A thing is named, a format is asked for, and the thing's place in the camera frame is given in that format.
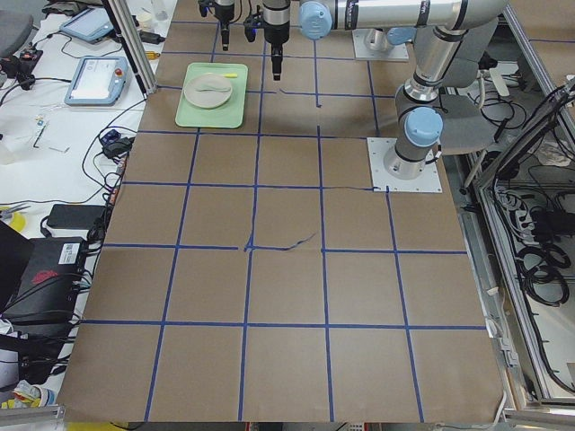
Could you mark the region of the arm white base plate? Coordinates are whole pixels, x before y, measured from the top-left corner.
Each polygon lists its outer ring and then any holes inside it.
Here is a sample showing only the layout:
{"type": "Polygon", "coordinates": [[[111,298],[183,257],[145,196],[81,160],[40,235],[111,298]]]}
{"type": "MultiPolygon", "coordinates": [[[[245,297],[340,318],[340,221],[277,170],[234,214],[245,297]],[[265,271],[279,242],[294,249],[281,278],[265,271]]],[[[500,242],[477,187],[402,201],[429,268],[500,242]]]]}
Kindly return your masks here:
{"type": "Polygon", "coordinates": [[[358,29],[352,32],[355,59],[366,61],[407,62],[406,43],[411,33],[400,28],[358,29]]]}
{"type": "Polygon", "coordinates": [[[391,137],[367,139],[372,189],[376,192],[441,193],[433,152],[429,150],[424,161],[407,162],[396,153],[395,143],[396,139],[391,137]]]}

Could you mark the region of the robot arm grey silver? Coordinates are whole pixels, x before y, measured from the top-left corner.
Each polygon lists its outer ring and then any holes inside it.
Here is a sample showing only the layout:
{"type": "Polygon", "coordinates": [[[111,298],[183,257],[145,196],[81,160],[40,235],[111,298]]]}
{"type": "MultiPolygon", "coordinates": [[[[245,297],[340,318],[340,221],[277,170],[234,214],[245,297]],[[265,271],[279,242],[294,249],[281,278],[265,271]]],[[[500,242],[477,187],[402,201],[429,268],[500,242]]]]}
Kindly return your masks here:
{"type": "MultiPolygon", "coordinates": [[[[243,17],[243,3],[241,1],[199,1],[200,15],[205,17],[212,13],[219,22],[222,49],[229,49],[230,25],[243,17]]],[[[250,8],[243,21],[245,38],[255,41],[256,32],[262,29],[265,40],[269,42],[272,51],[283,52],[283,45],[289,39],[290,29],[290,2],[266,1],[262,7],[250,8]]],[[[302,1],[299,8],[299,22],[302,34],[310,40],[323,38],[330,30],[339,27],[336,23],[341,12],[329,12],[325,1],[302,1]]],[[[355,29],[355,36],[364,38],[367,49],[371,51],[386,52],[395,46],[411,41],[416,29],[413,27],[383,27],[369,30],[355,29]]]]}
{"type": "Polygon", "coordinates": [[[375,28],[431,29],[428,48],[417,57],[412,77],[395,95],[399,135],[384,157],[385,170],[397,179],[420,176],[444,127],[432,104],[438,88],[469,30],[493,21],[505,1],[303,1],[298,20],[310,40],[331,31],[375,28]]]}

